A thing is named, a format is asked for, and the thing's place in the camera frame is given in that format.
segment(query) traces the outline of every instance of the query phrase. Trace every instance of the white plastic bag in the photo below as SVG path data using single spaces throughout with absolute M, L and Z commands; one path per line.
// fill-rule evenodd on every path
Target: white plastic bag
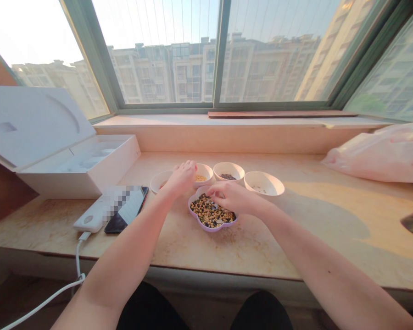
M 365 179 L 413 182 L 413 123 L 361 133 L 329 151 L 322 163 Z

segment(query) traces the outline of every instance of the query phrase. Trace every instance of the phone screen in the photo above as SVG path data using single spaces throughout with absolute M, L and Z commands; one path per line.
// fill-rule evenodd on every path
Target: phone screen
M 126 192 L 125 203 L 107 223 L 104 232 L 118 234 L 133 222 L 144 205 L 148 187 L 139 186 L 138 189 Z

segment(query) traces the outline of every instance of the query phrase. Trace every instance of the hand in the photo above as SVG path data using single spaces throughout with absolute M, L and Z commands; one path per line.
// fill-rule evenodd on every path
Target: hand
M 173 174 L 159 192 L 164 191 L 175 198 L 179 197 L 193 187 L 196 170 L 197 165 L 193 160 L 175 166 Z
M 258 216 L 263 205 L 269 203 L 255 192 L 250 192 L 235 182 L 216 182 L 206 194 L 211 197 L 213 202 L 230 211 L 254 216 Z

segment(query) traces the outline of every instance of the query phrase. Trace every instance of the white cable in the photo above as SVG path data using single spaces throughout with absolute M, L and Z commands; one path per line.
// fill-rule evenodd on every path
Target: white cable
M 75 260 L 77 262 L 77 276 L 80 277 L 81 275 L 81 268 L 79 266 L 79 246 L 81 245 L 81 243 L 83 242 L 83 240 L 79 240 L 78 244 L 77 244 L 77 251 L 75 252 Z
M 68 284 L 64 288 L 58 290 L 52 296 L 47 298 L 41 305 L 34 308 L 32 311 L 27 313 L 25 316 L 19 318 L 17 321 L 11 323 L 10 325 L 4 327 L 1 330 L 9 330 L 9 329 L 14 328 L 15 326 L 19 325 L 23 321 L 26 321 L 28 318 L 30 318 L 32 315 L 34 315 L 36 312 L 38 312 L 40 309 L 42 309 L 44 306 L 46 306 L 48 303 L 50 303 L 60 293 L 66 291 L 67 289 L 73 288 L 74 286 L 81 285 L 81 283 L 84 282 L 84 280 L 86 278 L 86 275 L 84 273 L 81 273 L 81 269 L 80 269 L 80 266 L 79 266 L 79 247 L 80 247 L 81 243 L 84 242 L 85 240 L 87 240 L 91 234 L 92 233 L 90 231 L 85 231 L 84 233 L 82 233 L 82 235 L 79 238 L 78 244 L 77 244 L 77 250 L 76 250 L 76 254 L 75 254 L 75 260 L 77 262 L 77 274 L 78 274 L 77 281 L 73 282 L 71 284 Z
M 23 316 L 22 318 L 18 319 L 17 321 L 11 323 L 10 325 L 4 327 L 1 330 L 9 330 L 12 329 L 13 327 L 19 325 L 20 323 L 22 323 L 23 321 L 27 320 L 28 318 L 30 318 L 32 315 L 34 315 L 36 312 L 38 312 L 40 309 L 42 309 L 44 306 L 46 306 L 48 303 L 50 303 L 56 296 L 58 296 L 60 293 L 62 293 L 63 291 L 70 289 L 73 286 L 77 286 L 80 285 L 81 283 L 84 282 L 86 275 L 85 274 L 81 274 L 82 278 L 79 281 L 73 282 L 69 285 L 66 285 L 64 288 L 58 290 L 56 293 L 54 293 L 52 296 L 50 296 L 47 300 L 45 300 L 44 303 L 42 303 L 41 305 L 39 305 L 38 307 L 36 307 L 35 309 L 33 309 L 32 311 L 30 311 L 29 313 L 27 313 L 25 316 Z

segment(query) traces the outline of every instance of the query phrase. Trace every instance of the cardboard box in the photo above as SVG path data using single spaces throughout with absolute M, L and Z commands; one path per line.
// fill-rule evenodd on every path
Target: cardboard box
M 135 135 L 96 135 L 65 89 L 0 86 L 0 163 L 45 198 L 98 198 L 139 158 Z

